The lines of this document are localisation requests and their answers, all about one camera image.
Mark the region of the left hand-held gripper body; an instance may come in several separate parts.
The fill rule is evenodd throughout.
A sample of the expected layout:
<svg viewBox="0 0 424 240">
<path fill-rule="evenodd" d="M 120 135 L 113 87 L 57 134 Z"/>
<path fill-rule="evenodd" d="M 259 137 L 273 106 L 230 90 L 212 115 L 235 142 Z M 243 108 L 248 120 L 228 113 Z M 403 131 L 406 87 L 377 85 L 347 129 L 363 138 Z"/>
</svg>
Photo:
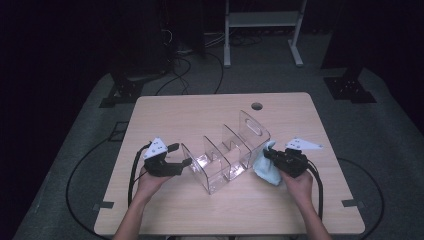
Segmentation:
<svg viewBox="0 0 424 240">
<path fill-rule="evenodd" d="M 181 175 L 183 168 L 177 163 L 168 163 L 165 158 L 168 154 L 167 146 L 161 138 L 156 137 L 143 154 L 144 168 L 149 174 L 156 177 Z"/>
</svg>

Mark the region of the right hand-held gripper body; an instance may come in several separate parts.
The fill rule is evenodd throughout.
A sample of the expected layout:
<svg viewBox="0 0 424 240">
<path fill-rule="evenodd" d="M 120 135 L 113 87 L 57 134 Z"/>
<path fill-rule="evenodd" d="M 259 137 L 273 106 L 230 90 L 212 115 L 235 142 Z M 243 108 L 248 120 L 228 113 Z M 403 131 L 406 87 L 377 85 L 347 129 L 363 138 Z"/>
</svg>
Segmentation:
<svg viewBox="0 0 424 240">
<path fill-rule="evenodd" d="M 276 157 L 276 161 L 273 163 L 279 170 L 293 178 L 298 177 L 306 170 L 311 171 L 316 178 L 319 177 L 316 166 L 303 153 L 303 150 L 321 150 L 322 145 L 295 137 L 286 143 L 285 147 L 284 151 L 276 150 L 277 154 L 272 155 Z"/>
</svg>

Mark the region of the light blue quilted cloth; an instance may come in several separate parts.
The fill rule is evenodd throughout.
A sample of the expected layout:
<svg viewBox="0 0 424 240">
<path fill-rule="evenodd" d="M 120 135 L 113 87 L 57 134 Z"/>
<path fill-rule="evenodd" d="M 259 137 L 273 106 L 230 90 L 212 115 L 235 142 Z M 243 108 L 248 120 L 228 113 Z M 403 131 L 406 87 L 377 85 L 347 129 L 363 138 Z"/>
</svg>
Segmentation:
<svg viewBox="0 0 424 240">
<path fill-rule="evenodd" d="M 270 140 L 264 144 L 256 160 L 254 161 L 253 171 L 261 179 L 274 186 L 278 186 L 282 180 L 279 170 L 274 166 L 273 162 L 266 158 L 264 155 L 264 151 L 271 150 L 274 145 L 275 141 L 273 140 Z"/>
</svg>

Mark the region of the clear plastic divided organizer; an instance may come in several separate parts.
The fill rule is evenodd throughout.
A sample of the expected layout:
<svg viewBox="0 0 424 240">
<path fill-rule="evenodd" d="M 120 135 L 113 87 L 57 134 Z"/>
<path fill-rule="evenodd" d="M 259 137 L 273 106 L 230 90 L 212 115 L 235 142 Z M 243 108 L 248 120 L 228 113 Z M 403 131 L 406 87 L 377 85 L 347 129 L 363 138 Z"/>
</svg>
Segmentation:
<svg viewBox="0 0 424 240">
<path fill-rule="evenodd" d="M 249 170 L 270 137 L 262 124 L 241 110 L 238 129 L 233 130 L 224 124 L 220 143 L 215 144 L 207 136 L 203 137 L 201 155 L 195 156 L 184 144 L 181 147 L 184 157 L 192 161 L 193 176 L 212 195 Z"/>
</svg>

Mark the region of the person's left hand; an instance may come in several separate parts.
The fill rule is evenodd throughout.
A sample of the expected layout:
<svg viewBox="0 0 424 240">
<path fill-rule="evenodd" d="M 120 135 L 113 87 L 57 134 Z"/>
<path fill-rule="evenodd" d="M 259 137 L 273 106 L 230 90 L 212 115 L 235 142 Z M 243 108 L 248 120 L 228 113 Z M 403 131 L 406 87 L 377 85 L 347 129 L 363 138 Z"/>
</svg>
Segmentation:
<svg viewBox="0 0 424 240">
<path fill-rule="evenodd" d="M 161 186 L 170 179 L 171 176 L 152 176 L 147 172 L 144 167 L 142 167 L 141 172 L 139 174 L 138 186 L 134 199 L 137 201 L 148 202 L 153 197 L 153 195 L 161 188 Z"/>
</svg>

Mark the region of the person's right hand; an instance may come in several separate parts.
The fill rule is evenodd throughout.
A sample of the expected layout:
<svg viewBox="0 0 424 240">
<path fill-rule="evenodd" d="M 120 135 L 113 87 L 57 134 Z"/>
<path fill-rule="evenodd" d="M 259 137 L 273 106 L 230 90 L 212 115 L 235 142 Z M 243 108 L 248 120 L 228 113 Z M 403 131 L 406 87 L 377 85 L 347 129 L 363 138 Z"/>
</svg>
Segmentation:
<svg viewBox="0 0 424 240">
<path fill-rule="evenodd" d="M 311 194 L 313 178 L 310 173 L 305 171 L 296 178 L 291 177 L 283 171 L 280 172 L 280 175 L 298 208 L 300 210 L 312 208 L 313 203 Z"/>
</svg>

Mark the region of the grey tape strip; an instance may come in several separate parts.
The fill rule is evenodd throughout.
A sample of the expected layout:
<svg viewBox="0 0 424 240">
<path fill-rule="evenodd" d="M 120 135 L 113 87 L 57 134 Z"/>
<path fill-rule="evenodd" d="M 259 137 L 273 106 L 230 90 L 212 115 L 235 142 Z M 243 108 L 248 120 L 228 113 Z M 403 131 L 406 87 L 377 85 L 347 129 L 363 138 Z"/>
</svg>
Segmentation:
<svg viewBox="0 0 424 240">
<path fill-rule="evenodd" d="M 114 202 L 110 202 L 110 201 L 102 201 L 100 203 L 96 203 L 94 204 L 92 210 L 93 211 L 100 211 L 101 209 L 112 209 L 114 206 Z"/>
<path fill-rule="evenodd" d="M 342 205 L 346 208 L 346 207 L 357 207 L 358 209 L 360 208 L 364 208 L 365 204 L 362 201 L 357 201 L 355 199 L 347 199 L 347 200 L 342 200 Z"/>
</svg>

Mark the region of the black stand base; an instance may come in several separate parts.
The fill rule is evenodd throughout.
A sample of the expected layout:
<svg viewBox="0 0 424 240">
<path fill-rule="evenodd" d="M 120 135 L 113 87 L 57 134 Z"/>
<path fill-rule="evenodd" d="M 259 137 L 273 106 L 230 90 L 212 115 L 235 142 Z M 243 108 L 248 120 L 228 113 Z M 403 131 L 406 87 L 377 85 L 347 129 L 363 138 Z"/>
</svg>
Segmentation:
<svg viewBox="0 0 424 240">
<path fill-rule="evenodd" d="M 139 98 L 144 83 L 130 80 L 125 74 L 112 73 L 113 85 L 109 94 L 102 99 L 100 108 L 112 108 L 117 104 L 135 103 Z"/>
<path fill-rule="evenodd" d="M 376 102 L 374 96 L 359 81 L 362 69 L 362 66 L 351 66 L 341 76 L 324 78 L 324 82 L 335 100 L 350 100 L 354 104 Z"/>
</svg>

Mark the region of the white metal stand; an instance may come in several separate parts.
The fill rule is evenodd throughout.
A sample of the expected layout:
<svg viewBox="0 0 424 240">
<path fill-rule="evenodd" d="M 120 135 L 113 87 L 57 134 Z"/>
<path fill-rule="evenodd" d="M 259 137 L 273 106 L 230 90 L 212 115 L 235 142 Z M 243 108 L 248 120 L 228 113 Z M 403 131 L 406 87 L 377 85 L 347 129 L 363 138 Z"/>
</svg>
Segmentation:
<svg viewBox="0 0 424 240">
<path fill-rule="evenodd" d="M 225 5 L 223 65 L 231 66 L 230 30 L 233 28 L 257 27 L 293 27 L 294 34 L 288 40 L 288 45 L 297 67 L 304 65 L 297 48 L 297 42 L 306 10 L 308 0 L 302 0 L 300 8 L 296 11 L 274 12 L 231 12 L 230 0 Z"/>
</svg>

